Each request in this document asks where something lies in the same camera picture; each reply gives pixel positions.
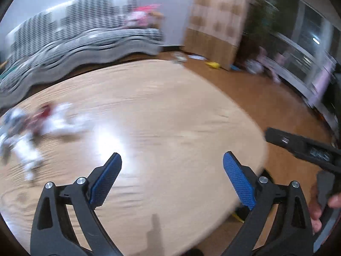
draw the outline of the blue object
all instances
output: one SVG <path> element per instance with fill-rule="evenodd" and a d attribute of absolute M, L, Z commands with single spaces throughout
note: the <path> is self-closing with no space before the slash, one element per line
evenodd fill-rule
<path fill-rule="evenodd" d="M 236 157 L 234 157 L 232 152 L 225 153 L 223 157 L 223 166 L 240 201 L 244 206 L 247 206 L 252 210 L 256 205 L 254 188 L 246 178 L 241 169 L 241 164 Z"/>
<path fill-rule="evenodd" d="M 240 68 L 238 68 L 237 66 L 235 66 L 233 64 L 230 65 L 230 68 L 234 71 L 240 71 Z"/>
<path fill-rule="evenodd" d="M 89 204 L 91 208 L 102 206 L 118 174 L 121 171 L 122 159 L 117 153 L 113 154 L 103 166 L 103 171 L 90 190 Z"/>

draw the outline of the metal screw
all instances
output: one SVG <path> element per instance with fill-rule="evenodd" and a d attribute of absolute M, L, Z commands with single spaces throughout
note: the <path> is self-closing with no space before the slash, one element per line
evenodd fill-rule
<path fill-rule="evenodd" d="M 52 183 L 52 182 L 47 182 L 47 183 L 45 184 L 45 188 L 47 188 L 47 189 L 52 188 L 52 186 L 53 186 L 53 183 Z"/>
<path fill-rule="evenodd" d="M 84 177 L 80 177 L 77 179 L 77 184 L 82 185 L 85 183 L 85 181 L 86 181 L 86 179 Z"/>
<path fill-rule="evenodd" d="M 267 182 L 269 182 L 269 179 L 267 179 L 267 177 L 261 176 L 259 177 L 259 182 L 266 184 Z"/>
<path fill-rule="evenodd" d="M 288 142 L 289 142 L 289 140 L 288 140 L 286 137 L 282 138 L 282 141 L 283 141 L 285 144 L 288 144 Z"/>
<path fill-rule="evenodd" d="M 297 181 L 293 181 L 291 184 L 292 184 L 292 186 L 294 188 L 298 188 L 299 187 L 299 182 L 297 182 Z"/>

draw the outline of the plush toy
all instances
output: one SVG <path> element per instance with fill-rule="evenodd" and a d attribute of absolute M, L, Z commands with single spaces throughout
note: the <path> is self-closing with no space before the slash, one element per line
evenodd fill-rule
<path fill-rule="evenodd" d="M 126 27 L 128 28 L 147 28 L 152 24 L 151 17 L 159 18 L 161 13 L 156 12 L 160 5 L 148 5 L 137 7 L 126 19 Z"/>
<path fill-rule="evenodd" d="M 76 115 L 67 119 L 70 103 L 47 103 L 38 108 L 32 116 L 20 108 L 12 108 L 3 116 L 0 128 L 0 152 L 7 160 L 12 151 L 23 166 L 25 180 L 35 179 L 35 170 L 43 162 L 43 157 L 34 145 L 35 136 L 50 134 L 64 136 L 82 132 L 90 128 L 88 115 Z"/>

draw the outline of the ceiling light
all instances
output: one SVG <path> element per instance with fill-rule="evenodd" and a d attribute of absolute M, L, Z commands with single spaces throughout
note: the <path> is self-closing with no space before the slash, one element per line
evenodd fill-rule
<path fill-rule="evenodd" d="M 319 45 L 319 41 L 315 37 L 313 37 L 313 40 Z"/>

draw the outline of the pink toy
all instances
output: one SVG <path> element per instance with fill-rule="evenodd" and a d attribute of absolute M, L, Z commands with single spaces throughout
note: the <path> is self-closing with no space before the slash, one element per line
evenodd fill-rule
<path fill-rule="evenodd" d="M 126 26 L 129 28 L 146 28 L 151 22 L 151 13 L 158 9 L 160 5 L 153 4 L 143 7 L 137 7 L 126 20 Z"/>

